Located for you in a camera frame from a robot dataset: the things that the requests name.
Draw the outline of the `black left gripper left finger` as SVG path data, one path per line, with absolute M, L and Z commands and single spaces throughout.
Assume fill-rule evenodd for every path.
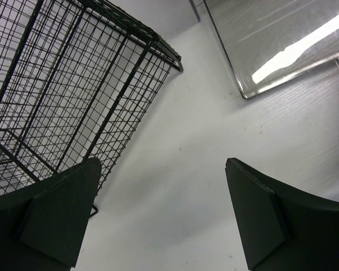
M 0 270 L 76 266 L 101 176 L 98 158 L 0 196 Z

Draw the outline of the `clear plastic drawer organizer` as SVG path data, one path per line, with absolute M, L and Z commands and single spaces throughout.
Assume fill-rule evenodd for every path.
M 210 19 L 240 94 L 253 98 L 339 67 L 339 1 L 193 1 Z

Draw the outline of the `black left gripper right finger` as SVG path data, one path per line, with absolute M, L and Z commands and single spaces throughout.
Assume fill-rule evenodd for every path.
M 249 270 L 339 270 L 339 202 L 236 158 L 225 173 Z

